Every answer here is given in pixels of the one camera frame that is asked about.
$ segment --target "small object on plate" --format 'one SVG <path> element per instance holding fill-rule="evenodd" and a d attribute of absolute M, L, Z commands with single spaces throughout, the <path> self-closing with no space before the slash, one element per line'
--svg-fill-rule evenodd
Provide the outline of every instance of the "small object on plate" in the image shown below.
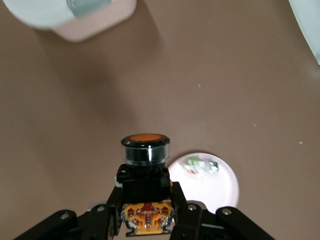
<path fill-rule="evenodd" d="M 184 169 L 191 174 L 217 173 L 219 165 L 214 160 L 202 160 L 198 157 L 189 157 L 183 163 Z"/>

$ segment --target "orange terminal block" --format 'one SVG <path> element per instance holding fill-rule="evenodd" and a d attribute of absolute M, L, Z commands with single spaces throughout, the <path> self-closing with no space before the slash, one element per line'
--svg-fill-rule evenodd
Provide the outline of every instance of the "orange terminal block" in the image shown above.
<path fill-rule="evenodd" d="M 122 218 L 134 235 L 166 234 L 174 210 L 170 199 L 161 202 L 125 204 Z"/>

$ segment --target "metal screw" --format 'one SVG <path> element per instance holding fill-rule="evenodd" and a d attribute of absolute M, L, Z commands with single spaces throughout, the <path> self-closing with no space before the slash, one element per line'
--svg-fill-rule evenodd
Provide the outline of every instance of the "metal screw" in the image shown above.
<path fill-rule="evenodd" d="M 196 207 L 196 205 L 194 205 L 194 204 L 189 204 L 189 205 L 188 205 L 188 209 L 189 209 L 190 211 L 194 211 L 194 210 L 197 209 L 197 207 Z"/>
<path fill-rule="evenodd" d="M 103 210 L 105 210 L 104 206 L 100 206 L 96 209 L 97 212 L 102 212 Z"/>
<path fill-rule="evenodd" d="M 66 218 L 68 218 L 69 217 L 69 213 L 64 213 L 64 214 L 62 214 L 61 216 L 60 216 L 60 219 L 66 219 Z"/>
<path fill-rule="evenodd" d="M 231 212 L 230 209 L 224 208 L 224 209 L 222 209 L 222 213 L 223 213 L 224 215 L 230 215 L 232 212 Z"/>

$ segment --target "round plate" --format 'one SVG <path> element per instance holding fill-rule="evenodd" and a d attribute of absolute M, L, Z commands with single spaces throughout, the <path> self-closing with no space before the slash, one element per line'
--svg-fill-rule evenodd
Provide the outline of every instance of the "round plate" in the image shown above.
<path fill-rule="evenodd" d="M 218 172 L 193 174 L 183 167 L 188 158 L 218 163 Z M 239 201 L 239 183 L 234 171 L 222 159 L 208 153 L 191 153 L 180 157 L 169 167 L 172 182 L 179 182 L 187 201 L 199 201 L 211 213 L 221 207 L 236 207 Z"/>

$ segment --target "orange button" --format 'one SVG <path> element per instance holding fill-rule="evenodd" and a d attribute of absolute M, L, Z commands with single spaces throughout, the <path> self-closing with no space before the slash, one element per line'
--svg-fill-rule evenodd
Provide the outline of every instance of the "orange button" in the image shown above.
<path fill-rule="evenodd" d="M 131 141 L 136 142 L 152 142 L 162 139 L 163 136 L 160 134 L 154 134 L 154 133 L 143 133 L 143 134 L 137 134 L 132 135 L 129 137 Z"/>

